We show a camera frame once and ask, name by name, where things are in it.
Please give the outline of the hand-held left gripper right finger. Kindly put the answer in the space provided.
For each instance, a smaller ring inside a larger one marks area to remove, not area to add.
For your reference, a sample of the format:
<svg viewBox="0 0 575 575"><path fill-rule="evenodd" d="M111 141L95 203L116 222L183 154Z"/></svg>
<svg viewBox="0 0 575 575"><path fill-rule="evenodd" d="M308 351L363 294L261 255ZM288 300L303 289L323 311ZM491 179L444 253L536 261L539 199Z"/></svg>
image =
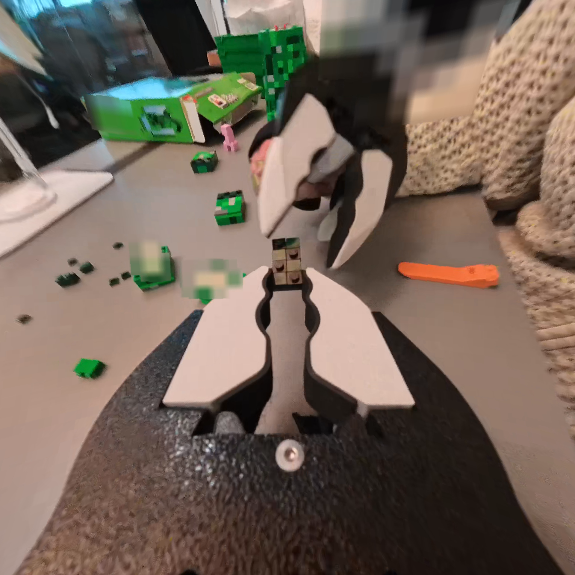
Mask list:
<svg viewBox="0 0 575 575"><path fill-rule="evenodd" d="M370 308L314 268L305 274L305 399L339 426L409 410L414 398Z"/></svg>

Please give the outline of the white paper sheets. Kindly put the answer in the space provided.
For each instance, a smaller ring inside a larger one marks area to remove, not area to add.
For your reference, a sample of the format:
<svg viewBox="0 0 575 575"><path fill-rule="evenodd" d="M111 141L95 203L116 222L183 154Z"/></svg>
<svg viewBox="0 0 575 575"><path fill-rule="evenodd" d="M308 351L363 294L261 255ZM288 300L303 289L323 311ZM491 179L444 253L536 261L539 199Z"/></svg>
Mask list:
<svg viewBox="0 0 575 575"><path fill-rule="evenodd" d="M224 11L233 36L256 34L275 26L305 27L302 1L224 1Z"/></svg>

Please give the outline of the green lego creeper figure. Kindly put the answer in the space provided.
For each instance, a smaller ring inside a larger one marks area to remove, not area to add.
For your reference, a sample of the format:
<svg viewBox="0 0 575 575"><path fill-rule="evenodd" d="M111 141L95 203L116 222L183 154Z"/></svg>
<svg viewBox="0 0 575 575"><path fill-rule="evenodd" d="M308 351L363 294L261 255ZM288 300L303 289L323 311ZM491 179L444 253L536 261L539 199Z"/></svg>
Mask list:
<svg viewBox="0 0 575 575"><path fill-rule="evenodd" d="M290 77L306 63L304 29L297 25L275 26L258 32L263 57L263 98L267 120L274 121L279 100Z"/></svg>

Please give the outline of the dark green lego cube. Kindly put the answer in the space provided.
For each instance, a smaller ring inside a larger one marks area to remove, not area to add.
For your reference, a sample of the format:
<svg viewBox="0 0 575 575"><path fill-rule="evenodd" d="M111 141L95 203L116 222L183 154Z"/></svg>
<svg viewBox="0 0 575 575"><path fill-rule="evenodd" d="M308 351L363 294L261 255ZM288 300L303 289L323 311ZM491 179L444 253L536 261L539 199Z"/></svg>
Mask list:
<svg viewBox="0 0 575 575"><path fill-rule="evenodd" d="M215 150L197 152L191 159L190 166L195 174L207 174L215 171L219 158Z"/></svg>

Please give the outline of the green plastic storage bin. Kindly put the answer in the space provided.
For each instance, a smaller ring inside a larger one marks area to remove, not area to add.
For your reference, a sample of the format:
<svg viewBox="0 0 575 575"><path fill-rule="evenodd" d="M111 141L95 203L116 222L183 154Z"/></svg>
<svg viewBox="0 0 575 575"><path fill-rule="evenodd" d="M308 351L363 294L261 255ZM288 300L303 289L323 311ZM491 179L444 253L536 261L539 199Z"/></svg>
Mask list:
<svg viewBox="0 0 575 575"><path fill-rule="evenodd" d="M257 33L225 34L214 39L223 73L263 74L263 54Z"/></svg>

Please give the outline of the scattered small dark lego pieces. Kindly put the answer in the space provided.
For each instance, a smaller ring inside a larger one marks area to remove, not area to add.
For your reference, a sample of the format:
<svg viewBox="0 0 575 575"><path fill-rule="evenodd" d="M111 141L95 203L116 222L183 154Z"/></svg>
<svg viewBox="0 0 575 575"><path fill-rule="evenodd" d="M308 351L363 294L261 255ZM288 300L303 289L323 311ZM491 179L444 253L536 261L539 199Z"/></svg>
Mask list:
<svg viewBox="0 0 575 575"><path fill-rule="evenodd" d="M19 325L83 325L121 314L133 295L129 244L109 240L63 250L39 241L1 262L1 311Z"/></svg>

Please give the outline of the white book stand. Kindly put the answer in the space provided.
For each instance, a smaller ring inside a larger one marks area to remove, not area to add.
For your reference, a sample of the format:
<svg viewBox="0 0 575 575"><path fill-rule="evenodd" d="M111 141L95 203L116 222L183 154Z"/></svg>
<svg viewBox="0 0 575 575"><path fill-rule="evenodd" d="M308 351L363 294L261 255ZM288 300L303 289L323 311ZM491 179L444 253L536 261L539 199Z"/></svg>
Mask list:
<svg viewBox="0 0 575 575"><path fill-rule="evenodd" d="M36 238L113 182L106 171L39 172L1 119L1 141L22 177L1 185L1 257Z"/></svg>

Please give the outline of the person's right hand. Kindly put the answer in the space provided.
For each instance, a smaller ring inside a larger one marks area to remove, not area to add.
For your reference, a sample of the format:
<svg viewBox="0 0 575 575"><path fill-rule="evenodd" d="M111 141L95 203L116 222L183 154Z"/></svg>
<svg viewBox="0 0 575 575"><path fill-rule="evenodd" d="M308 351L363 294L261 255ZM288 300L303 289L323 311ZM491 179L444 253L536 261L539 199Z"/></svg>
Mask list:
<svg viewBox="0 0 575 575"><path fill-rule="evenodd" d="M252 187L254 189L255 194L259 193L262 174L264 166L266 164L267 153L274 139L275 138L272 137L263 140L261 143L257 143L255 151L253 153L250 153L249 168L250 168Z"/></svg>

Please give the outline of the bright green lego brick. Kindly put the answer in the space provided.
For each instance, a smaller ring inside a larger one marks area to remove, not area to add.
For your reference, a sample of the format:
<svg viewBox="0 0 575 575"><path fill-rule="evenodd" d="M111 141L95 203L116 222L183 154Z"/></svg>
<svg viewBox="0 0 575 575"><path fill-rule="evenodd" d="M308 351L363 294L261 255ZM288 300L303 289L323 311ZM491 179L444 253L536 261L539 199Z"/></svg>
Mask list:
<svg viewBox="0 0 575 575"><path fill-rule="evenodd" d="M74 367L74 373L80 378L97 379L106 368L107 365L100 360L81 358Z"/></svg>

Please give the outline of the orange brick separator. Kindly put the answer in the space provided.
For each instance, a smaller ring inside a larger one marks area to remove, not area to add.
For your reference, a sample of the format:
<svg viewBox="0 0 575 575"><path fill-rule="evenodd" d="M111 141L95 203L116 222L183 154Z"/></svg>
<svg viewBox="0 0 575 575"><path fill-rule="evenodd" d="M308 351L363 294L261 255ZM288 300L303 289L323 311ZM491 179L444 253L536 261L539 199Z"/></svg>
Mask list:
<svg viewBox="0 0 575 575"><path fill-rule="evenodd" d="M465 267L438 266L401 262L398 272L409 279L439 284L486 289L499 285L499 270L492 264L475 264Z"/></svg>

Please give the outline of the dark green lego assembly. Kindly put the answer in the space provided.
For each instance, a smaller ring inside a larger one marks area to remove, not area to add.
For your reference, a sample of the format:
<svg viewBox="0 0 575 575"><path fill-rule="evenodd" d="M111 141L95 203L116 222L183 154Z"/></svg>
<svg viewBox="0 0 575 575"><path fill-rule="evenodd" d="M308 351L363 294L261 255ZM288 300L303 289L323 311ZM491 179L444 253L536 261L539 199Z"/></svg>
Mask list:
<svg viewBox="0 0 575 575"><path fill-rule="evenodd" d="M298 237L275 238L272 239L271 244L273 290L301 290L305 273L302 266L300 239Z"/></svg>

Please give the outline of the green lego block dark studs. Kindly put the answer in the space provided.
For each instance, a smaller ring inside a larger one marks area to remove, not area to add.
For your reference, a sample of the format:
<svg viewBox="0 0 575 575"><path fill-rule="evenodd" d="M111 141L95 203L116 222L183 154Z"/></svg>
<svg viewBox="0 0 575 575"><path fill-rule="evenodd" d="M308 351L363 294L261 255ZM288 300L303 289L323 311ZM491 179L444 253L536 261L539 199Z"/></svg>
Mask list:
<svg viewBox="0 0 575 575"><path fill-rule="evenodd" d="M246 202L243 191L219 193L216 198L214 218L218 226L244 223L246 220Z"/></svg>

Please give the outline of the person's right forearm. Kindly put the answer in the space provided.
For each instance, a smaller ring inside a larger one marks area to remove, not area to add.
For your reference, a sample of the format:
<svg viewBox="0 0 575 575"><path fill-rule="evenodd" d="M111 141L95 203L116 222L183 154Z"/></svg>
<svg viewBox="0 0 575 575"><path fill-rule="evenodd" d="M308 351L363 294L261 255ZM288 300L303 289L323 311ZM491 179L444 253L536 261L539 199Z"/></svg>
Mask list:
<svg viewBox="0 0 575 575"><path fill-rule="evenodd" d="M408 126L398 196L481 185L491 209L539 195L547 134L574 98L574 1L532 1L491 48L470 115Z"/></svg>

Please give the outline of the green cardboard lego box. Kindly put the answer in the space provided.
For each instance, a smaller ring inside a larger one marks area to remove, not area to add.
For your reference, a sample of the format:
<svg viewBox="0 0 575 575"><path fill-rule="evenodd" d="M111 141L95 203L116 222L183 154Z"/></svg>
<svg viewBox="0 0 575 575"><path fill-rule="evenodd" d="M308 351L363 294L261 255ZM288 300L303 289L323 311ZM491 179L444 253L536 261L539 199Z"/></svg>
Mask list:
<svg viewBox="0 0 575 575"><path fill-rule="evenodd" d="M105 140L206 144L259 104L251 72L149 77L83 97L91 125Z"/></svg>

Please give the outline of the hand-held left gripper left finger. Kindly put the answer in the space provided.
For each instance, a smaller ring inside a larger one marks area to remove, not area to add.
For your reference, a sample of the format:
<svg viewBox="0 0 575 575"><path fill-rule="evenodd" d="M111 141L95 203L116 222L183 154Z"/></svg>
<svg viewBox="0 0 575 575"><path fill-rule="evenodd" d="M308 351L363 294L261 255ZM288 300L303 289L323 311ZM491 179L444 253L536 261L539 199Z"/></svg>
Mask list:
<svg viewBox="0 0 575 575"><path fill-rule="evenodd" d="M245 432L255 431L273 391L270 277L267 266L258 267L205 306L163 407L199 410L212 420L231 412Z"/></svg>

